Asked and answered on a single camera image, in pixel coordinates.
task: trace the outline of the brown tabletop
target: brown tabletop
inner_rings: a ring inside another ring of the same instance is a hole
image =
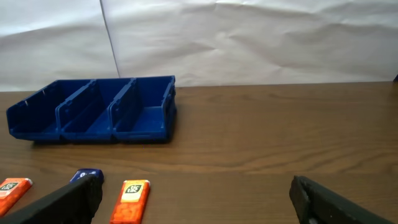
[[[14,139],[6,109],[30,94],[0,93],[0,179],[35,183],[9,213],[94,167],[105,183],[93,223],[109,223],[126,179],[151,181],[143,224],[298,223],[297,174],[398,222],[398,85],[178,88],[172,142],[135,145]]]

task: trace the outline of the tic tac container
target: tic tac container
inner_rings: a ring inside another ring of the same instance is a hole
[[[125,180],[110,224],[140,224],[149,195],[148,180]]]
[[[27,192],[33,182],[28,178],[7,178],[0,185],[0,217]]]

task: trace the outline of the small blue object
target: small blue object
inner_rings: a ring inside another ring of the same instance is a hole
[[[80,177],[84,177],[87,174],[94,174],[97,176],[101,182],[104,182],[104,174],[102,173],[102,170],[100,169],[80,169],[76,172],[75,175],[73,175],[72,179],[70,179],[69,183],[72,183],[79,179]]]
[[[175,77],[57,80],[7,110],[9,132],[32,141],[169,140]]]

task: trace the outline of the wrinkled paper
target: wrinkled paper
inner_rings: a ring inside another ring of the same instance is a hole
[[[0,9],[0,91],[118,77],[98,0],[3,0]]]
[[[391,81],[395,0],[103,0],[122,77],[178,86]]]

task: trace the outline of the black object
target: black object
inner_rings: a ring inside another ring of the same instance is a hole
[[[289,191],[300,224],[391,224],[306,177],[295,176]]]
[[[86,175],[0,219],[0,224],[91,223],[101,200],[103,181]]]

